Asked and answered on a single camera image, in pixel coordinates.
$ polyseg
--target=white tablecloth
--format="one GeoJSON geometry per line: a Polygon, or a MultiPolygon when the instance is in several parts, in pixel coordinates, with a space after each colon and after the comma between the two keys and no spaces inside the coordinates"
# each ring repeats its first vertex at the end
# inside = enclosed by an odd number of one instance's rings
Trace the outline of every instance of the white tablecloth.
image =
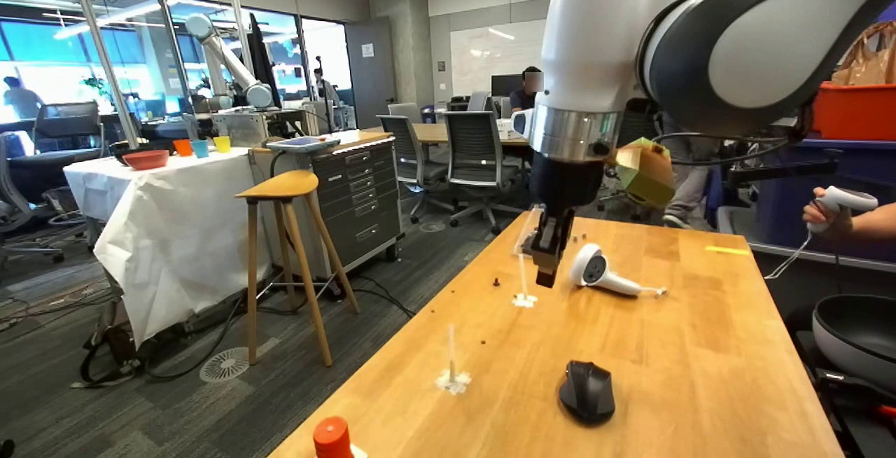
{"type": "Polygon", "coordinates": [[[114,158],[65,167],[81,212],[106,222],[94,254],[124,290],[137,346],[246,286],[246,202],[234,195],[255,184],[248,151],[174,155],[148,171],[114,158]]]}

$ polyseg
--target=black pan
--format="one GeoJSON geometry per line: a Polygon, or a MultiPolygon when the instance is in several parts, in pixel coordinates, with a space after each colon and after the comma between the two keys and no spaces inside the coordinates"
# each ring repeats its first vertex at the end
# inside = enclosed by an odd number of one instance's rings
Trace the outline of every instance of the black pan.
{"type": "Polygon", "coordinates": [[[837,368],[896,391],[896,298],[830,296],[816,305],[812,331],[837,368]]]}

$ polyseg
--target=stool leg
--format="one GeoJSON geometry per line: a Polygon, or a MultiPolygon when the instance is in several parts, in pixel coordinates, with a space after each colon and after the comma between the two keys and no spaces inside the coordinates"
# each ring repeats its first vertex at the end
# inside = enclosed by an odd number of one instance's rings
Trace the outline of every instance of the stool leg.
{"type": "Polygon", "coordinates": [[[249,346],[249,365],[256,364],[256,347],[257,337],[257,315],[256,315],[256,285],[258,284],[258,261],[257,258],[257,240],[258,240],[258,203],[249,202],[249,282],[246,292],[246,342],[249,346]]]}
{"type": "Polygon", "coordinates": [[[292,267],[289,267],[289,248],[286,241],[286,226],[283,224],[283,203],[275,202],[274,217],[277,218],[277,235],[281,242],[281,257],[283,258],[283,279],[286,280],[286,292],[289,295],[289,310],[298,308],[298,300],[295,298],[295,289],[292,286],[292,267]]]}
{"type": "Polygon", "coordinates": [[[339,260],[339,254],[336,253],[333,239],[330,239],[330,232],[327,231],[327,225],[324,225],[321,209],[317,206],[317,202],[311,197],[311,194],[307,194],[304,199],[308,202],[308,208],[311,209],[311,216],[314,216],[317,230],[321,231],[323,243],[327,245],[327,253],[330,254],[330,264],[332,264],[333,269],[336,270],[336,274],[339,275],[339,281],[342,282],[342,288],[345,289],[346,295],[349,296],[351,307],[355,310],[355,314],[358,314],[361,312],[361,308],[358,306],[358,299],[355,298],[355,290],[351,289],[349,277],[346,276],[345,269],[342,269],[342,262],[339,260]]]}
{"type": "Polygon", "coordinates": [[[284,203],[283,209],[286,210],[286,219],[289,222],[289,235],[292,235],[292,244],[295,247],[295,254],[298,255],[298,265],[302,270],[304,294],[308,296],[308,305],[311,305],[311,318],[314,320],[314,329],[317,330],[317,341],[321,346],[323,365],[331,366],[333,365],[333,357],[330,356],[330,345],[327,343],[327,335],[323,331],[321,308],[317,305],[317,295],[314,295],[314,280],[311,279],[311,269],[308,267],[308,259],[305,258],[305,246],[302,244],[302,237],[300,232],[298,232],[295,209],[292,207],[292,202],[284,203]]]}

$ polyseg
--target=hand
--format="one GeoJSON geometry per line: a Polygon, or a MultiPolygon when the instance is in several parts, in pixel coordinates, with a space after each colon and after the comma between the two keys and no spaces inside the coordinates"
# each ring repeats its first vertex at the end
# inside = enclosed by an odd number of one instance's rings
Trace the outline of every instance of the hand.
{"type": "MultiPolygon", "coordinates": [[[[813,190],[816,197],[824,197],[825,189],[816,188],[813,190]]],[[[813,200],[806,208],[803,208],[803,221],[810,224],[825,224],[831,222],[831,226],[822,232],[823,237],[845,237],[852,232],[852,214],[849,208],[841,208],[839,213],[834,214],[825,206],[813,200]]]]}

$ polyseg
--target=yellow cup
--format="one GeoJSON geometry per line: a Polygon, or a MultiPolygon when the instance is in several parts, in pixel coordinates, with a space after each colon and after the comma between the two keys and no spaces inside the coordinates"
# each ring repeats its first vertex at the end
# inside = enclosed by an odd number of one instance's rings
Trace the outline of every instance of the yellow cup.
{"type": "Polygon", "coordinates": [[[230,136],[218,136],[214,140],[215,148],[218,149],[218,152],[227,153],[230,151],[230,136]]]}

